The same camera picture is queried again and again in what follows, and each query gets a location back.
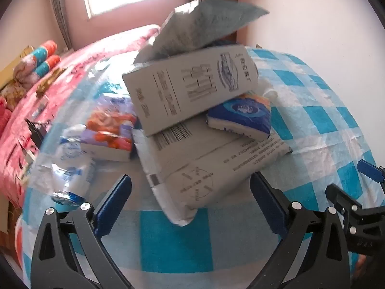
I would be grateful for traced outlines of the purple cartoon bear tissue pack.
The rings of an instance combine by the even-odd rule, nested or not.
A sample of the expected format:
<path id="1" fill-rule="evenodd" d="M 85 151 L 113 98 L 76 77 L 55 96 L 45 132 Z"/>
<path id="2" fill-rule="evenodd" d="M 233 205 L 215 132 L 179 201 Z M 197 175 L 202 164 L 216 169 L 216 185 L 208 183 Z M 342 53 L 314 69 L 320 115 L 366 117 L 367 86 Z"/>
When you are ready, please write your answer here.
<path id="1" fill-rule="evenodd" d="M 97 160 L 130 161 L 137 121 L 129 95 L 104 93 L 95 101 L 80 135 L 81 148 Z"/>

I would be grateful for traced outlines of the grey milk carton box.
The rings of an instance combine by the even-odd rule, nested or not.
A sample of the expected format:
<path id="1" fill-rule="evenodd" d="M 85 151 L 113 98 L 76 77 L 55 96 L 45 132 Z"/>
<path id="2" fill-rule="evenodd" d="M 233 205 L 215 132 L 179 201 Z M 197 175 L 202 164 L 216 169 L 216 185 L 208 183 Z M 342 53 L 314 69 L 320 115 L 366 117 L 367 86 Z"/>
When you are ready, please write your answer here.
<path id="1" fill-rule="evenodd" d="M 123 81 L 151 136 L 254 89 L 258 70 L 246 47 L 233 44 L 139 64 Z"/>

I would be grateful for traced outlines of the crushed plastic water bottle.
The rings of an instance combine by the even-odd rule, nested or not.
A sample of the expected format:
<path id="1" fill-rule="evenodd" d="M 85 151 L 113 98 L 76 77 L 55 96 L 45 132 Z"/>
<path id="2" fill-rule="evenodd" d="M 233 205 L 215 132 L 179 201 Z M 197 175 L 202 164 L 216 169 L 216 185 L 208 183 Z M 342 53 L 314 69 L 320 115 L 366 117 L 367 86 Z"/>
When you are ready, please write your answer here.
<path id="1" fill-rule="evenodd" d="M 82 149 L 82 124 L 64 129 L 51 164 L 53 201 L 62 205 L 80 205 L 90 189 L 95 174 L 95 160 Z"/>

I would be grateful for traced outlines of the blue white checkered tablecloth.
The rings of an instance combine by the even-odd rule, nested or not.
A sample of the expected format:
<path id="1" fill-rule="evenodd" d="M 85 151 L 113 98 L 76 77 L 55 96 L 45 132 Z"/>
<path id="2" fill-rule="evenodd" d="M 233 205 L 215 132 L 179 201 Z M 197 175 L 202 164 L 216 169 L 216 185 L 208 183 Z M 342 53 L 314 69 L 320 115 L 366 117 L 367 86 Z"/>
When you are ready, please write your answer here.
<path id="1" fill-rule="evenodd" d="M 278 93 L 273 128 L 292 148 L 265 168 L 271 186 L 310 210 L 325 210 L 325 189 L 335 183 L 364 207 L 384 203 L 381 187 L 361 175 L 360 159 L 373 161 L 350 111 L 329 85 L 297 57 L 255 49 L 249 52 L 260 76 Z M 121 78 L 83 70 L 83 79 L 62 105 L 40 149 L 26 190 L 22 227 L 24 281 L 31 278 L 35 238 L 44 212 L 53 206 L 51 159 L 64 129 L 87 118 L 103 93 L 126 93 Z M 210 207 L 187 226 L 172 224 L 159 207 L 140 161 L 99 162 L 87 193 L 98 204 L 114 183 L 128 174 L 133 191 L 109 235 L 107 251 L 136 288 L 245 288 L 256 277 L 279 237 L 266 222 L 247 185 Z"/>

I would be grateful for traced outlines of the blue tissue pack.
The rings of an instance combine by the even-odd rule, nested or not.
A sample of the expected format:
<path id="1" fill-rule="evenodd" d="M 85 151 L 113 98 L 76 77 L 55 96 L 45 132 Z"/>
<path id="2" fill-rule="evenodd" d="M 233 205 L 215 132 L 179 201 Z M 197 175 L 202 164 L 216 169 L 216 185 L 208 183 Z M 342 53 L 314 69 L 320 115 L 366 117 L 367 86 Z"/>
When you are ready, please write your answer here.
<path id="1" fill-rule="evenodd" d="M 206 123 L 212 129 L 267 140 L 271 134 L 270 101 L 254 93 L 240 95 L 209 109 Z"/>

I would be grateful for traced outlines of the pink bed cover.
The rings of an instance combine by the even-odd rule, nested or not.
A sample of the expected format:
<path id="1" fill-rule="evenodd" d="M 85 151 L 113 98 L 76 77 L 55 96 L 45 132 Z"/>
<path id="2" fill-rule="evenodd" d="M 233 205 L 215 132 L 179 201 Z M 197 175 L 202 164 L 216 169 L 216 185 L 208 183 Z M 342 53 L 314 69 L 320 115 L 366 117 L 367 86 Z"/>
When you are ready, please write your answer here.
<path id="1" fill-rule="evenodd" d="M 33 111 L 44 103 L 45 109 L 39 121 L 52 119 L 60 107 L 85 76 L 87 69 L 97 61 L 114 55 L 140 50 L 160 26 L 147 25 L 117 33 L 89 44 L 63 58 L 55 70 L 63 73 L 41 96 L 37 96 L 39 84 L 35 84 L 18 103 L 1 133 L 1 194 L 15 207 L 22 207 L 25 189 L 19 174 L 26 163 L 22 148 L 33 147 L 31 132 L 26 123 Z"/>

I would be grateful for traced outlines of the large white courier bag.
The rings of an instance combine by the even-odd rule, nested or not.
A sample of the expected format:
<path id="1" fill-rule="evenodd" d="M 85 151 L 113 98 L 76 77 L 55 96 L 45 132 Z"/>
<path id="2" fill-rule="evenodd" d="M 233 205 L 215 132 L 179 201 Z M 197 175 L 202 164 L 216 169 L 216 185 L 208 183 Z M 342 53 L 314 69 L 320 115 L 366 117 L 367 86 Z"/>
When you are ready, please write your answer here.
<path id="1" fill-rule="evenodd" d="M 275 131 L 266 140 L 256 141 L 212 129 L 204 116 L 153 136 L 134 129 L 133 140 L 156 200 L 178 226 L 188 225 L 198 209 L 292 151 Z"/>

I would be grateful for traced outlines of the olive green cloth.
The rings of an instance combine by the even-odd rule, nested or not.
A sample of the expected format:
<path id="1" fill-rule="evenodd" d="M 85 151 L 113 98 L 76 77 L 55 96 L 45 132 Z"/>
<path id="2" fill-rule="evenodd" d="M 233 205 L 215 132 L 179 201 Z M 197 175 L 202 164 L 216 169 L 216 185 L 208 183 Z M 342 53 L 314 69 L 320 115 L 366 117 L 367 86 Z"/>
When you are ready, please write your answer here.
<path id="1" fill-rule="evenodd" d="M 37 98 L 41 98 L 44 96 L 46 91 L 50 88 L 50 86 L 55 82 L 60 75 L 62 75 L 66 71 L 65 68 L 57 68 L 55 69 L 47 79 L 43 80 L 39 83 L 35 93 Z"/>

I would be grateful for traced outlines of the rolled colourful quilt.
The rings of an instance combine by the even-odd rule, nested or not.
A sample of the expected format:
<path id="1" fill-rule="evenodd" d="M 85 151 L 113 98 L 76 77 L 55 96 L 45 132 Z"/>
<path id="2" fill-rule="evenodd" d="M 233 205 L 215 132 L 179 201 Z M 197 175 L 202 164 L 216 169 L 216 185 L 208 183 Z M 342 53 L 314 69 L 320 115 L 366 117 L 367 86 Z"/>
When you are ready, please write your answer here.
<path id="1" fill-rule="evenodd" d="M 15 66 L 13 78 L 22 84 L 35 83 L 49 73 L 61 60 L 55 41 L 47 40 Z"/>

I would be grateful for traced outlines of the grey blue paper bag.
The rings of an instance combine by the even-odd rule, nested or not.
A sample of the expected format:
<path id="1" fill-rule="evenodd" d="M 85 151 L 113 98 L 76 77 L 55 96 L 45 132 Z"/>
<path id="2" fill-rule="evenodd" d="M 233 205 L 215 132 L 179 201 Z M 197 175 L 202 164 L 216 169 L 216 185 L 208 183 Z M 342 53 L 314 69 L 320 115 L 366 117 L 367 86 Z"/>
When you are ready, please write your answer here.
<path id="1" fill-rule="evenodd" d="M 194 0 L 173 10 L 159 34 L 140 50 L 135 63 L 199 50 L 267 14 L 269 11 L 260 6 L 236 0 Z"/>

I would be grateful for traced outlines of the grey curtain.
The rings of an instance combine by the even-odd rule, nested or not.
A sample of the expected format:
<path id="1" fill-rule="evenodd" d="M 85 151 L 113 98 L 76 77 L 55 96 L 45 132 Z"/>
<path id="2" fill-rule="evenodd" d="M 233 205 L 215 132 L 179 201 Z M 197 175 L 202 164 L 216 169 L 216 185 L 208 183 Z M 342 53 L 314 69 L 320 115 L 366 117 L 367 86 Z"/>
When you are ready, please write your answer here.
<path id="1" fill-rule="evenodd" d="M 53 14 L 58 23 L 59 30 L 63 37 L 65 48 L 67 50 L 72 49 L 72 40 L 69 33 L 69 23 L 67 18 L 67 9 L 65 5 L 65 0 L 50 0 Z"/>

